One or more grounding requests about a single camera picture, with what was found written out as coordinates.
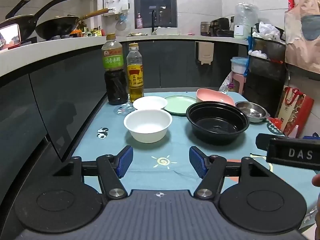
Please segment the person's right hand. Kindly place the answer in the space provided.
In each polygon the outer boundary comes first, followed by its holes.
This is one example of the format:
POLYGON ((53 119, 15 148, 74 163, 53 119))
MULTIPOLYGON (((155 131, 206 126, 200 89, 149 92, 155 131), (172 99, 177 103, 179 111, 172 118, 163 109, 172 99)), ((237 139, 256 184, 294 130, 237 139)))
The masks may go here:
POLYGON ((312 178, 312 184, 315 187, 320 187, 320 174, 316 174, 313 178, 312 178))

